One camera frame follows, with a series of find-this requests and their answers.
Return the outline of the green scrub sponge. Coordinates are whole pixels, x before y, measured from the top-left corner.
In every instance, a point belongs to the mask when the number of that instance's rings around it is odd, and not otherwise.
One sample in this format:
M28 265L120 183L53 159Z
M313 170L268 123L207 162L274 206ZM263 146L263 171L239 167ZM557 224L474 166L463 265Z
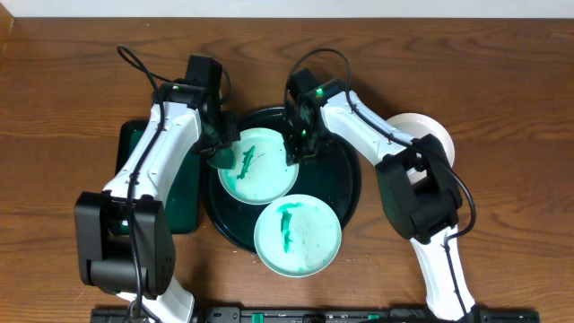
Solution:
M236 165L235 153L231 148L223 148L215 152L207 163L218 170L232 170Z

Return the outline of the pale green plate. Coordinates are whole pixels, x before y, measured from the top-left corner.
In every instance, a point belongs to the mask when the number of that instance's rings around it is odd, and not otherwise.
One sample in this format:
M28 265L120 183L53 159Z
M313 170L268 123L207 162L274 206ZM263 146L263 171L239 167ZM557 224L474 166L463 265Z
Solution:
M226 192L241 203L265 205L294 186L299 165L287 164L281 133L264 127L243 130L231 149L235 166L218 170L218 176Z
M314 275L335 259L342 228L327 203L309 195L282 196L265 207L254 229L262 262L279 275Z

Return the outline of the white plate with green smear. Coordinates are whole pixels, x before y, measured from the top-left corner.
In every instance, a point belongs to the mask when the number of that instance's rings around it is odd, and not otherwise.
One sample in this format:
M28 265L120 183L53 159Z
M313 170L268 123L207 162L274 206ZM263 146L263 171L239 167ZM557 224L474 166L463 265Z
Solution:
M419 113L402 113L387 120L387 123L398 130L422 138L428 134L437 137L448 158L448 163L453 166L455 162L455 146L447 129L438 121Z

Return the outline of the pale green plate front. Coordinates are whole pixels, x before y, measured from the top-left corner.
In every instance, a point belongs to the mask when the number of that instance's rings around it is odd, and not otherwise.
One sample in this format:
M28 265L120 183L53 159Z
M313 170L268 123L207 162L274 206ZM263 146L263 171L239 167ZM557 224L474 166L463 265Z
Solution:
M309 195L282 196L265 207L254 229L262 262L279 275L314 275L335 259L342 228L327 203Z

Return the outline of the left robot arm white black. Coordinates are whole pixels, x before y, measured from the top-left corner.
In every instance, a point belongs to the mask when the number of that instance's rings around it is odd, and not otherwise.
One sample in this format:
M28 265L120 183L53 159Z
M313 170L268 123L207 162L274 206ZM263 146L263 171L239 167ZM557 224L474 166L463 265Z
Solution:
M191 56L186 74L153 87L143 135L101 192L74 207L81 280L129 302L131 321L188 322L194 296L174 276L176 250L165 205L187 154L204 153L216 169L234 167L235 117L222 110L222 65Z

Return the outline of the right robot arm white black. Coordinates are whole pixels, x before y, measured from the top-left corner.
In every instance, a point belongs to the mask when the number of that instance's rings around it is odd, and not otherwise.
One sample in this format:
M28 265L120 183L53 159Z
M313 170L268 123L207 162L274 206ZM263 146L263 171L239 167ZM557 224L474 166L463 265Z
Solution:
M391 126L365 106L350 84L320 83L308 69L290 73L284 92L286 161L317 158L333 137L342 138L375 168L385 216L413 246L437 318L470 322L475 301L457 251L458 209L471 199L452 170L441 141Z

